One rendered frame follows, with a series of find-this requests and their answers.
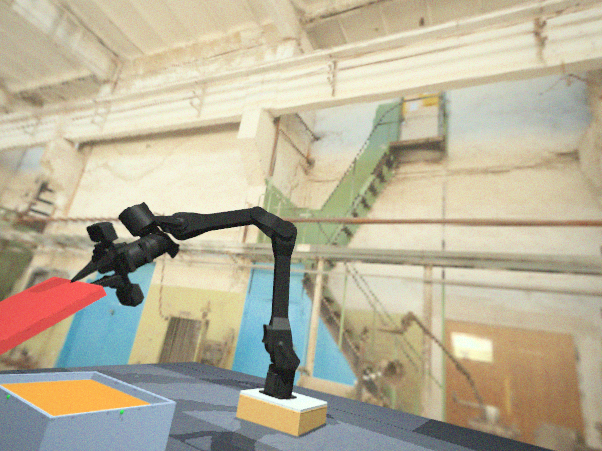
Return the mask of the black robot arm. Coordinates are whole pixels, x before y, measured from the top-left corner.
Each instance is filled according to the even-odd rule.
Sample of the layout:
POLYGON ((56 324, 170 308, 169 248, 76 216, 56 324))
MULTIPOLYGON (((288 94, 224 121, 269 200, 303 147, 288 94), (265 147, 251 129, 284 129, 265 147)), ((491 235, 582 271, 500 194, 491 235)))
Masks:
POLYGON ((269 364, 264 390, 259 392, 278 400, 297 399, 292 390, 300 360, 292 349, 288 317, 290 263, 297 237, 296 226, 259 206, 211 214, 177 212, 172 216, 154 216, 143 202, 126 208, 118 218, 133 237, 139 236, 149 242, 154 259, 166 252, 171 258, 179 253, 180 244, 172 241, 167 233, 177 240, 187 240, 213 230, 255 225, 271 238, 275 259, 272 314, 269 325, 263 324, 262 343, 273 364, 269 364))

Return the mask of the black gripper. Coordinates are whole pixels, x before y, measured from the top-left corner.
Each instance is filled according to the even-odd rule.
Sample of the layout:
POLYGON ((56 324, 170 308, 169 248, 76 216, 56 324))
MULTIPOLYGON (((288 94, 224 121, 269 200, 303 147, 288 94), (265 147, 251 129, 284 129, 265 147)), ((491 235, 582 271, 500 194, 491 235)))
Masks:
POLYGON ((115 274, 104 276, 90 284, 116 289, 115 294, 123 306, 140 305, 145 297, 139 284, 131 284, 128 273, 153 261, 154 251, 149 242, 140 238, 118 249, 112 242, 119 238, 112 223, 95 223, 87 226, 86 230, 92 241, 101 241, 103 246, 93 249, 92 260, 71 282, 87 277, 111 263, 115 274))

